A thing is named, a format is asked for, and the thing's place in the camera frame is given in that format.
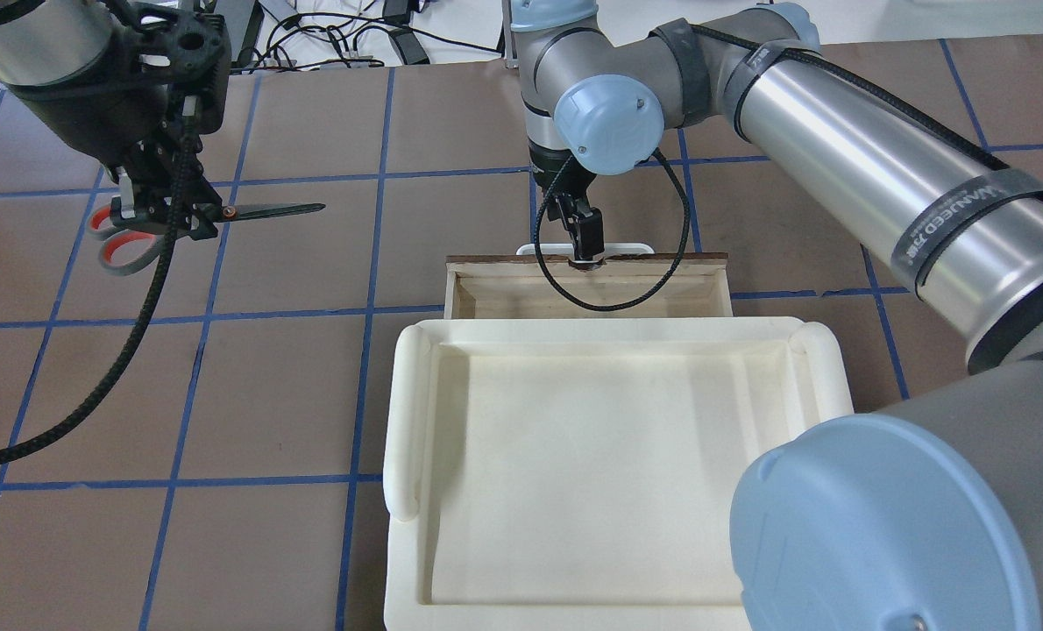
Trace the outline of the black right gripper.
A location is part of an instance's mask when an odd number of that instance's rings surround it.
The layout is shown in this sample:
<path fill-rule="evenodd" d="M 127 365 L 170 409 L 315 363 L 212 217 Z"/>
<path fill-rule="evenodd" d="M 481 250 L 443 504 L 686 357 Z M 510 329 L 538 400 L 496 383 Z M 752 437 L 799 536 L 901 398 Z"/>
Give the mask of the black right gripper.
<path fill-rule="evenodd" d="M 560 220 L 563 212 L 560 202 L 569 200 L 573 260 L 595 262 L 605 251 L 603 216 L 588 199 L 595 173 L 582 167 L 571 149 L 529 145 L 529 157 L 534 180 L 542 191 L 547 220 Z"/>

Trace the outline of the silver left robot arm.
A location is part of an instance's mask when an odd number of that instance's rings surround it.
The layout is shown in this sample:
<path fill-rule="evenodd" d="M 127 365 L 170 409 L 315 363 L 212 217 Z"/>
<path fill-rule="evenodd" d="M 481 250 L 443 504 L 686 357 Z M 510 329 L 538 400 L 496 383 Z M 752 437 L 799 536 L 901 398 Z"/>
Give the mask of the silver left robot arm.
<path fill-rule="evenodd" d="M 0 1 L 0 83 L 108 172 L 118 228 L 165 233 L 181 180 L 178 233 L 216 235 L 223 203 L 196 154 L 224 120 L 231 60 L 224 17 L 197 1 Z"/>

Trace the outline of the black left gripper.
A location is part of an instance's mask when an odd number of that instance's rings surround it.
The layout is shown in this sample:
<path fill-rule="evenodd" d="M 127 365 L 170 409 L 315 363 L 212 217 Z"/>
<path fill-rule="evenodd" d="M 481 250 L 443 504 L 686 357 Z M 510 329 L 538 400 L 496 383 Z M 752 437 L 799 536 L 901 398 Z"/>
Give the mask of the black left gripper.
<path fill-rule="evenodd" d="M 231 35 L 214 3 L 181 1 L 176 7 L 108 1 L 117 21 L 118 94 L 141 110 L 123 116 L 144 132 L 110 168 L 117 192 L 110 201 L 114 229 L 132 230 L 142 210 L 178 211 L 177 238 L 218 237 L 217 212 L 224 201 L 207 181 L 197 154 L 202 136 L 224 122 L 231 74 Z M 180 172 L 181 139 L 192 138 L 193 156 L 181 195 L 173 191 Z"/>

